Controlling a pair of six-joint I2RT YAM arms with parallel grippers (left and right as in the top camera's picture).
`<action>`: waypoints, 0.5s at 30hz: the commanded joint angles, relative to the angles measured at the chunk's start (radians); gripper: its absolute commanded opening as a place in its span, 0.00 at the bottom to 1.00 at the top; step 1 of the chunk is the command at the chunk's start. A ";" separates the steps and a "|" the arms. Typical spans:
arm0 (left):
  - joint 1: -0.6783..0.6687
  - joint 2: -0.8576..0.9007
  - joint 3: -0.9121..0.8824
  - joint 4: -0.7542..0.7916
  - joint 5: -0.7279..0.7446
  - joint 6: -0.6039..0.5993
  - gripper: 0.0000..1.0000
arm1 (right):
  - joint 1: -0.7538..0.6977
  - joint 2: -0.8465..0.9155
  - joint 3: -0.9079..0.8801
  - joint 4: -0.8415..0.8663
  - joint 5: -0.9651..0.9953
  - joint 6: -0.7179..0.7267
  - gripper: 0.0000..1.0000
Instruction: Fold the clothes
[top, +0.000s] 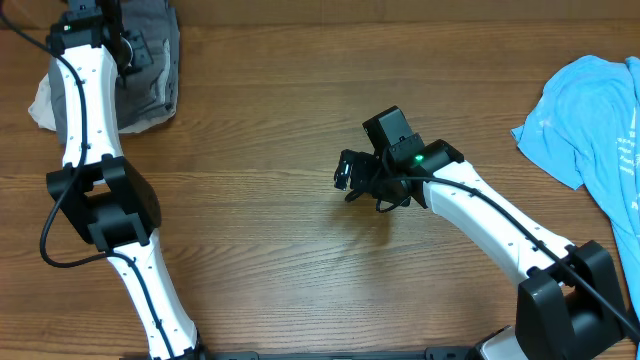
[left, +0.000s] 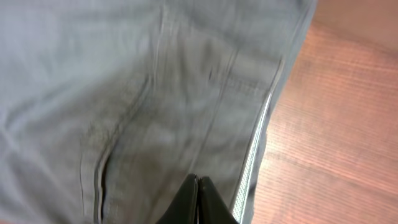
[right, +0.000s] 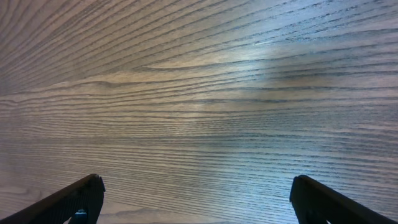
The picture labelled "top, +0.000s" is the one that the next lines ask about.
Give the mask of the grey shorts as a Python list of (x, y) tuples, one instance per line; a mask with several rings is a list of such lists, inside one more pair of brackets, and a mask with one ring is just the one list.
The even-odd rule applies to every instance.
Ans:
[(71, 1), (46, 38), (56, 54), (73, 45), (104, 45), (117, 65), (122, 55), (121, 36), (128, 30), (143, 33), (153, 64), (128, 76), (118, 71), (117, 127), (118, 121), (129, 125), (144, 115), (176, 110), (180, 32), (175, 9), (164, 0)]

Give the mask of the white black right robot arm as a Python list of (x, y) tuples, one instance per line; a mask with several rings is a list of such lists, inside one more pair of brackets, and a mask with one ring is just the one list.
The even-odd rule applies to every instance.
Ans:
[(412, 202), (469, 237), (517, 290), (516, 322), (470, 347), (427, 350), (428, 359), (593, 359), (638, 340), (610, 254), (574, 245), (491, 188), (444, 140), (424, 143), (393, 106), (363, 124), (373, 150), (345, 149), (334, 173), (352, 202), (364, 194), (379, 213)]

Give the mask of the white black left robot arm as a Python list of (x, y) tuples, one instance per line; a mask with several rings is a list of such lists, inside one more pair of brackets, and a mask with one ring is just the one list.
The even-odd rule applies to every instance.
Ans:
[[(206, 349), (165, 265), (160, 205), (153, 187), (124, 157), (118, 118), (169, 108), (176, 72), (174, 13), (161, 2), (72, 1), (47, 38), (64, 91), (62, 168), (46, 177), (80, 237), (121, 277), (143, 324), (151, 359), (203, 359)], [(138, 16), (150, 15), (139, 21)]]

